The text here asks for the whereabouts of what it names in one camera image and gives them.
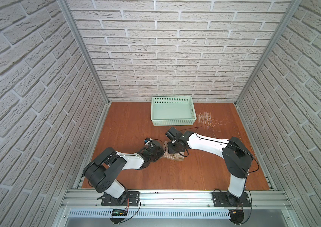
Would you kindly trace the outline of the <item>pink striped square dishcloth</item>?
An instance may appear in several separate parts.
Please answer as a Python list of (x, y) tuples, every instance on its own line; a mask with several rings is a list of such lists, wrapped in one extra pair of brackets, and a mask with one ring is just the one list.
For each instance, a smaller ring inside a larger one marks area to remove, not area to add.
[(173, 161), (183, 161), (185, 158), (183, 156), (181, 156), (179, 153), (175, 153), (175, 154), (170, 154), (168, 152), (168, 147), (167, 144), (163, 144), (163, 149), (164, 149), (164, 154), (161, 157), (162, 159), (169, 159), (169, 160), (173, 160)]

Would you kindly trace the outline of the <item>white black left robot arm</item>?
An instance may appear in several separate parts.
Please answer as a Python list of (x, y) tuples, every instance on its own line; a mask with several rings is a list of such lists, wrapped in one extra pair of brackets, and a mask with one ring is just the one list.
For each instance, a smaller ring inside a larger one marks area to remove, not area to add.
[(149, 138), (145, 140), (144, 147), (133, 154), (109, 147), (83, 169), (83, 176), (98, 193), (123, 201), (127, 197), (127, 189), (117, 180), (119, 174), (123, 170), (143, 170), (158, 161), (165, 151), (163, 142)]

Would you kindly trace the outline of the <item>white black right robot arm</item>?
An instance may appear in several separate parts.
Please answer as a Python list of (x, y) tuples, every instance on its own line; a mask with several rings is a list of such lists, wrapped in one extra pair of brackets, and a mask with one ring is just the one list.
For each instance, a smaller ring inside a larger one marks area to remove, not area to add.
[(172, 153), (189, 153), (190, 149), (194, 149), (223, 158), (230, 173), (227, 193), (231, 198), (242, 197), (254, 156), (239, 138), (216, 139), (193, 131), (180, 132), (174, 127), (171, 127), (165, 135), (170, 139), (168, 151)]

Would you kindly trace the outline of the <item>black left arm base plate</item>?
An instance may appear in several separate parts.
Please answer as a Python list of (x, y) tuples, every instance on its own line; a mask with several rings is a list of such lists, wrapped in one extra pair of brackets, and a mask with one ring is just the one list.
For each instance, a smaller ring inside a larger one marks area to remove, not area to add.
[(137, 207), (139, 206), (139, 191), (125, 191), (119, 198), (115, 198), (110, 194), (104, 192), (104, 194), (99, 197), (101, 200), (101, 206), (104, 207), (119, 207), (119, 206), (129, 206)]

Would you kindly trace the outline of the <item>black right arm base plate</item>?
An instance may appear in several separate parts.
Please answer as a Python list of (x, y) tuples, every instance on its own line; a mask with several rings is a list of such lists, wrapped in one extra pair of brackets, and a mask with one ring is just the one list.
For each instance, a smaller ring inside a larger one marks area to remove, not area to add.
[(241, 197), (232, 195), (229, 191), (214, 191), (212, 194), (212, 200), (214, 207), (252, 207), (251, 199), (248, 193), (243, 192)]

